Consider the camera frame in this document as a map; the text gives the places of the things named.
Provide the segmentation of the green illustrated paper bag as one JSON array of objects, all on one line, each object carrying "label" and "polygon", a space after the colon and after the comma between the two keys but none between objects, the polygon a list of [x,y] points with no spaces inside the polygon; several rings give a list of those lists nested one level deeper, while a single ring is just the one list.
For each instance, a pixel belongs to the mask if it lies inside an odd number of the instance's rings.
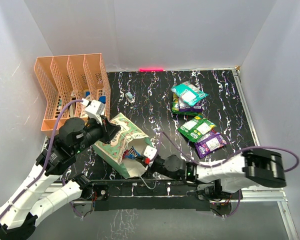
[{"label": "green illustrated paper bag", "polygon": [[109,144],[97,141],[92,146],[94,151],[124,179],[141,178],[147,167],[137,162],[136,159],[123,158],[123,153],[134,147],[143,156],[146,146],[153,147],[149,136],[121,112],[110,122],[120,125],[120,132]]}]

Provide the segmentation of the small blue candy wrapper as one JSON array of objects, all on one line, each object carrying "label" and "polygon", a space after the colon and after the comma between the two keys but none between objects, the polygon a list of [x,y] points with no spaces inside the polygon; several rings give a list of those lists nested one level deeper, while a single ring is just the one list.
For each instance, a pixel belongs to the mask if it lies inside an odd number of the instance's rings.
[{"label": "small blue candy wrapper", "polygon": [[131,147],[130,149],[124,151],[122,158],[135,160],[140,156],[141,154],[139,154],[134,147]]}]

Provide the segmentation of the orange green Fox's bag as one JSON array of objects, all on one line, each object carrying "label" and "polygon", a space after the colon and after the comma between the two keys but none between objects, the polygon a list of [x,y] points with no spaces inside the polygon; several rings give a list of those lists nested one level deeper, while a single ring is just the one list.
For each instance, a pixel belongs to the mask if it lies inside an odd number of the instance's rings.
[{"label": "orange green Fox's bag", "polygon": [[190,142],[197,143],[214,127],[216,127],[216,125],[200,113],[191,120],[184,123],[177,130]]}]

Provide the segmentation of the green Fox's candy bag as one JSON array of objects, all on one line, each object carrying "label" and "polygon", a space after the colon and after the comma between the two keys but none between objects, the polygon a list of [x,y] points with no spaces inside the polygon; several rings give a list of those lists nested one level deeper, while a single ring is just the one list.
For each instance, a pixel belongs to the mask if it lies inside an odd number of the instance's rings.
[{"label": "green Fox's candy bag", "polygon": [[198,112],[184,112],[184,111],[172,111],[173,114],[176,114],[176,115],[186,115],[186,116],[196,116],[198,115],[199,113]]}]

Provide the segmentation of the purple Fox's candy bag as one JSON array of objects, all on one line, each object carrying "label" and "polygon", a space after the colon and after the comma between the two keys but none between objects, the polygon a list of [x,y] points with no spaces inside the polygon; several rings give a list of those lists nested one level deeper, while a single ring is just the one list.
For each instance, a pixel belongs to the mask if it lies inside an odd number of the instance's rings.
[{"label": "purple Fox's candy bag", "polygon": [[194,104],[193,106],[187,104],[186,102],[182,101],[180,98],[178,99],[179,111],[180,112],[196,112],[200,113],[203,110],[203,107],[199,102]]}]

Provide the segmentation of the teal white candy bag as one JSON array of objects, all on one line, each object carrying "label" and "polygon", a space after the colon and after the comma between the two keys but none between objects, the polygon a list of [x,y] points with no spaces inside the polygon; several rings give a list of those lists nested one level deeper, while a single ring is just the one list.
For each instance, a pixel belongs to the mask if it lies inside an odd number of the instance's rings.
[{"label": "teal white candy bag", "polygon": [[170,90],[189,106],[194,106],[208,96],[207,93],[201,91],[188,81],[173,86]]}]

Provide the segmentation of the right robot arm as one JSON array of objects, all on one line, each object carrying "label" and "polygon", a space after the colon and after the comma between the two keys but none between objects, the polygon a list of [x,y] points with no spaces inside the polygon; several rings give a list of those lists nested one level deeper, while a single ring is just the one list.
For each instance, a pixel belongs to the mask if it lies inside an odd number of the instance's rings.
[{"label": "right robot arm", "polygon": [[285,170],[280,153],[252,146],[243,148],[227,159],[212,162],[187,162],[175,154],[163,159],[137,159],[151,173],[158,173],[188,186],[214,183],[213,198],[223,199],[229,194],[250,186],[283,188]]}]

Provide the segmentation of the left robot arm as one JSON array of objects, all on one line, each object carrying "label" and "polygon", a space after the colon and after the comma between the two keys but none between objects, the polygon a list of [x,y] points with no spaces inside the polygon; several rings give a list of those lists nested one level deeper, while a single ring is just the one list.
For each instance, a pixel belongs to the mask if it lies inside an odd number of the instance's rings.
[{"label": "left robot arm", "polygon": [[97,141],[110,144],[120,130],[105,116],[101,122],[94,118],[84,122],[79,117],[66,120],[17,191],[0,207],[0,239],[27,240],[46,217],[62,206],[79,198],[89,199],[94,184],[82,173],[50,195],[42,195],[76,162],[78,154]]}]

